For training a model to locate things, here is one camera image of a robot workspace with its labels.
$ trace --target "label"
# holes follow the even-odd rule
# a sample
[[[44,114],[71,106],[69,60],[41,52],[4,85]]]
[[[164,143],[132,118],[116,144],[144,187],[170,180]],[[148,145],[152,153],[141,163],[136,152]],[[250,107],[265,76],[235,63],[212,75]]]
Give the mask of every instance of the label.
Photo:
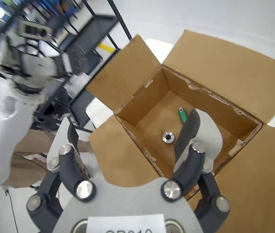
[[[166,233],[163,214],[89,217],[86,233]]]

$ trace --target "metal shelf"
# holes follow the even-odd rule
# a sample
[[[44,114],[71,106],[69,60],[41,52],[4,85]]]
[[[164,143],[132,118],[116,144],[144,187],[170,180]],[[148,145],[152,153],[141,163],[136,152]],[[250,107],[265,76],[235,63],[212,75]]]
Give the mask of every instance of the metal shelf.
[[[95,50],[117,23],[116,16],[96,15],[79,31],[64,50],[70,58],[74,74],[84,68],[87,55]]]
[[[96,77],[96,75],[105,67],[107,63],[117,54],[118,50],[115,50],[106,61],[90,76],[90,79],[82,88],[82,90],[76,95],[74,99],[69,102],[69,111],[77,123],[78,126],[84,127],[90,120],[86,114],[86,108],[90,102],[94,99],[94,96],[86,89],[87,85]]]

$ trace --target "cardboard box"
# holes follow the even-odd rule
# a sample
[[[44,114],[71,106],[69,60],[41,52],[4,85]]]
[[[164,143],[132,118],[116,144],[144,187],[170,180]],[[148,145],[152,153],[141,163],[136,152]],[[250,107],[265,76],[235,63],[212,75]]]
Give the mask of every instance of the cardboard box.
[[[107,182],[170,178],[175,155],[162,135],[177,138],[179,107],[198,108],[223,136],[214,172],[231,212],[220,232],[275,232],[275,128],[266,125],[275,115],[275,60],[185,31],[161,65],[136,36],[87,89],[114,112],[89,137]],[[199,199],[190,199],[193,209]]]

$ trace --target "corrugated cardboard edge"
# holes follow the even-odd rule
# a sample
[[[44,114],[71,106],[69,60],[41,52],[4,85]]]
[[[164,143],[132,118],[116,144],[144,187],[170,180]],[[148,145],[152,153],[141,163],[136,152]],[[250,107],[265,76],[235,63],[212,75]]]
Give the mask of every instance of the corrugated cardboard edge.
[[[151,154],[149,153],[148,150],[146,150],[145,148],[141,147],[136,140],[136,137],[133,135],[133,133],[131,133],[126,127],[125,125],[121,122],[121,120],[119,120],[119,118],[117,116],[115,116],[118,120],[118,122],[122,125],[122,127],[124,128],[124,130],[127,132],[127,134],[131,137],[131,139],[134,141],[134,143],[136,144],[136,146],[140,149],[140,151],[143,153],[143,155],[147,158],[147,160],[151,163],[151,165],[155,168],[156,172],[160,175],[160,177],[164,177],[164,174],[161,172],[161,170],[159,169],[159,167],[156,165],[156,159],[154,157],[151,156]]]
[[[231,106],[233,108],[233,110],[236,112],[237,115],[244,115],[247,118],[249,118],[250,120],[254,121],[255,123],[257,123],[257,127],[250,133],[250,135],[245,139],[245,141],[241,141],[238,140],[236,145],[229,151],[229,155],[230,157],[228,157],[226,160],[224,160],[224,162],[222,162],[215,170],[214,172],[212,172],[212,175],[215,176],[216,173],[227,163],[229,162],[243,147],[245,147],[247,145],[247,143],[256,135],[256,133],[262,128],[262,122],[258,121],[257,119],[255,119],[253,116],[251,116],[250,114],[246,113],[245,111],[241,110],[240,108],[238,108],[237,106],[235,106],[234,104],[232,104],[231,102],[225,100],[224,98],[216,95],[215,93],[213,93],[212,91],[206,89],[206,88],[200,88],[198,86],[196,86],[190,79],[176,73],[175,71],[171,70],[169,67],[162,65],[162,68],[171,72],[172,74],[174,74],[175,76],[177,76],[180,79],[183,79],[187,85],[188,88],[191,90],[196,90],[196,91],[205,91],[209,96],[211,96],[212,98],[226,104],[227,106]],[[154,73],[154,75],[149,78],[147,80],[147,82],[144,83],[144,87],[147,88],[152,82],[152,78],[158,73],[158,71],[156,73]],[[125,107],[126,104],[128,104],[132,99],[134,99],[135,97],[132,96],[121,108],[118,109],[118,113]],[[148,150],[146,150],[145,148],[141,147],[137,140],[136,137],[133,135],[133,133],[131,133],[126,127],[125,125],[121,122],[121,120],[119,120],[117,118],[117,120],[119,121],[119,123],[122,125],[122,127],[124,128],[124,130],[128,133],[128,135],[131,137],[131,139],[134,141],[134,143],[136,144],[136,146],[140,149],[140,151],[144,154],[144,156],[147,158],[147,160],[152,164],[152,166],[154,167],[154,169],[157,171],[157,173],[161,176],[161,177],[165,177],[164,174],[161,172],[161,170],[159,169],[159,167],[156,165],[156,159],[154,157],[152,157],[149,153]],[[199,186],[196,185],[190,192],[189,192],[189,196],[186,198],[186,200],[188,201],[192,196],[194,196],[197,192],[199,191]]]
[[[163,65],[164,70],[167,70],[169,72],[171,72],[173,75],[177,76],[180,79],[183,79],[187,85],[188,88],[191,90],[197,90],[197,91],[205,91],[209,96],[211,96],[212,98],[226,104],[227,106],[231,106],[233,108],[233,110],[236,112],[237,115],[244,115],[247,118],[249,118],[250,120],[254,121],[255,123],[257,123],[257,127],[250,133],[250,135],[245,139],[245,141],[241,141],[238,140],[237,143],[235,144],[235,146],[229,151],[229,155],[230,157],[228,157],[226,160],[224,160],[224,162],[222,162],[215,170],[214,172],[212,172],[212,175],[215,176],[216,173],[227,163],[229,162],[242,148],[244,148],[247,143],[256,135],[256,133],[262,128],[262,122],[258,121],[257,119],[255,119],[253,116],[251,116],[250,114],[246,113],[245,111],[241,110],[240,108],[238,108],[237,106],[235,106],[234,104],[232,104],[231,102],[225,100],[224,98],[216,95],[215,93],[213,93],[211,90],[208,90],[206,88],[200,88],[198,86],[196,86],[190,79],[176,73],[175,71],[171,70],[169,67],[164,66]],[[197,192],[199,191],[199,186],[195,185],[195,187],[189,192],[189,196],[186,198],[186,200],[188,201],[192,196],[194,196]]]
[[[155,76],[161,69],[162,69],[162,67],[160,67],[160,68],[152,75],[152,77],[149,78],[149,79],[147,80],[147,82],[143,84],[143,87],[144,87],[144,88],[148,88],[148,87],[152,84],[152,82],[154,81],[154,80],[153,80],[154,76]],[[131,96],[131,97],[130,97],[130,98],[129,98],[129,99],[119,108],[119,109],[117,109],[117,110],[114,111],[114,114],[115,114],[115,115],[119,114],[119,113],[121,112],[121,110],[122,110],[131,100],[136,99],[137,97],[143,95],[143,93],[144,93],[144,91],[142,91],[142,92],[141,92],[140,94],[138,94],[138,95],[136,95],[136,93],[135,93],[134,95],[132,95],[132,96]]]

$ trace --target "open box flap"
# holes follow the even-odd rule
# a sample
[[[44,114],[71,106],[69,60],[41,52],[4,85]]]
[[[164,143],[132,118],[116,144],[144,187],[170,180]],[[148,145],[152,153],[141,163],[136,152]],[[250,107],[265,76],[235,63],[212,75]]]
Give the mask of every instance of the open box flap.
[[[107,182],[137,187],[160,177],[114,115],[89,136],[89,141]]]
[[[218,232],[275,232],[275,128],[264,125],[215,179],[231,205]]]
[[[87,90],[116,114],[160,67],[154,54],[137,35],[88,84]]]
[[[185,30],[164,65],[257,119],[275,115],[275,60],[237,44]]]

